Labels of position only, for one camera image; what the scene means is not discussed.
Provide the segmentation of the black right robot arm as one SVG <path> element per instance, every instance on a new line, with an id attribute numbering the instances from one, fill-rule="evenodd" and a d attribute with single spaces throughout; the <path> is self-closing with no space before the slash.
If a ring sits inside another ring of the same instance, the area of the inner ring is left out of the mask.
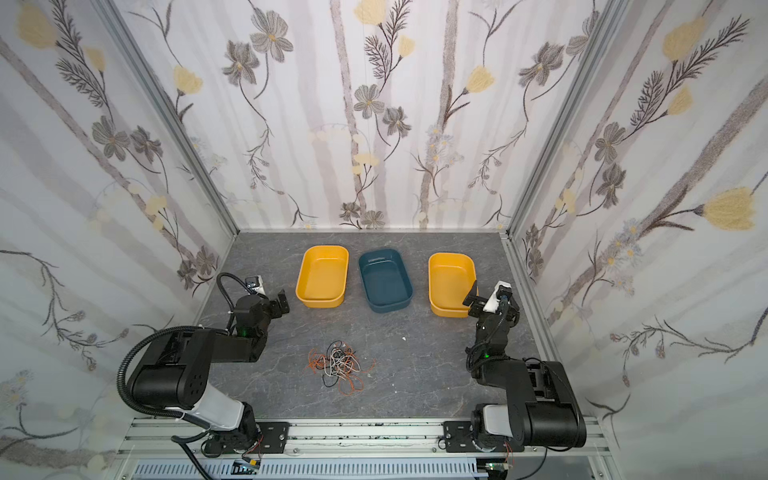
<path id="1" fill-rule="evenodd" d="M 509 332 L 520 320 L 512 286 L 499 281 L 483 297 L 472 285 L 463 305 L 477 320 L 475 341 L 465 349 L 465 368 L 479 385 L 505 394 L 504 403 L 481 403 L 472 412 L 476 448 L 492 451 L 500 445 L 521 452 L 531 446 L 563 452 L 584 446 L 587 426 L 563 365 L 506 353 Z"/>

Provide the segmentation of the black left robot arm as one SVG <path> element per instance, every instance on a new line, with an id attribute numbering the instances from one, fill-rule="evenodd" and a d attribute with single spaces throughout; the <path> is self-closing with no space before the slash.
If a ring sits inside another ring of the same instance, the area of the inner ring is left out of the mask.
<path id="1" fill-rule="evenodd" d="M 241 279 L 222 272 L 216 285 L 227 303 L 225 327 L 157 330 L 126 354 L 116 374 L 117 393 L 130 409 L 201 428 L 201 434 L 173 442 L 190 452 L 189 444 L 200 440 L 209 458 L 229 450 L 248 452 L 264 438 L 252 406 L 210 383 L 211 366 L 257 362 L 271 322 L 290 312 L 286 292 L 269 297 L 260 276 Z"/>

